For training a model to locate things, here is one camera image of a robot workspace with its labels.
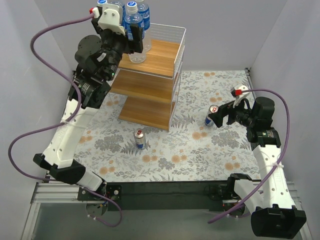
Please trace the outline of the small Pocari Sweat bottle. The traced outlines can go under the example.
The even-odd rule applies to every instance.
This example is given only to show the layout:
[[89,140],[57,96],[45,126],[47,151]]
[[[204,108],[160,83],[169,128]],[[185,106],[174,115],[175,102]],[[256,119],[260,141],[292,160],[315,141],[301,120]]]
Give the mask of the small Pocari Sweat bottle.
[[140,64],[146,60],[146,52],[143,47],[145,37],[144,20],[138,12],[138,4],[135,1],[129,1],[126,4],[126,14],[124,17],[124,26],[128,39],[133,42],[133,53],[129,54],[132,63]]

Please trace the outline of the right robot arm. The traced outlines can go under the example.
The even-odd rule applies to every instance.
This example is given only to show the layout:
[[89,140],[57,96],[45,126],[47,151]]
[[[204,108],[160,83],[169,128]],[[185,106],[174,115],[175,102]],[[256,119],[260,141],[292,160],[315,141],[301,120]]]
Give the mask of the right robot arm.
[[209,108],[205,123],[220,128],[224,117],[227,124],[235,122],[246,127],[246,137],[257,161],[262,194],[254,191],[253,180],[242,173],[229,177],[227,195],[245,199],[251,214],[250,222],[257,237],[293,239],[307,221],[306,213],[297,209],[285,179],[280,156],[281,141],[272,127],[275,103],[267,97],[258,97],[254,104],[246,98]]

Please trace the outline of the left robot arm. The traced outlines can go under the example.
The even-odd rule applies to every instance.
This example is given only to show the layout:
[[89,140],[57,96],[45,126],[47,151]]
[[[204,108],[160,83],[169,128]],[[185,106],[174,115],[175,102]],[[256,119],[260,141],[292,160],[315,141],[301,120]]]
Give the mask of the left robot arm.
[[59,126],[49,146],[33,161],[57,181],[89,189],[95,200],[106,196],[105,181],[74,159],[75,150],[93,116],[111,90],[123,54],[141,53],[144,28],[129,24],[123,33],[121,25],[103,26],[100,18],[91,21],[96,35],[84,37],[78,44],[75,60],[76,78],[72,81]]

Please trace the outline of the Red Bull can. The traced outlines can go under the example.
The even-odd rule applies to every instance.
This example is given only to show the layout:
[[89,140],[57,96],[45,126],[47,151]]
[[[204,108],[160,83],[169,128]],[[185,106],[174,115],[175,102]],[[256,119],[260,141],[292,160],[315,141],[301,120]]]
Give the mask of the Red Bull can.
[[212,119],[212,115],[213,114],[216,114],[219,110],[219,106],[218,105],[211,105],[209,108],[208,108],[208,111],[207,111],[207,114],[206,114],[206,117],[205,117],[205,120],[204,120],[204,123],[206,126],[208,127],[211,127],[214,125],[214,121]]
[[136,147],[140,150],[145,149],[147,144],[145,132],[142,129],[138,128],[134,131],[133,135]]

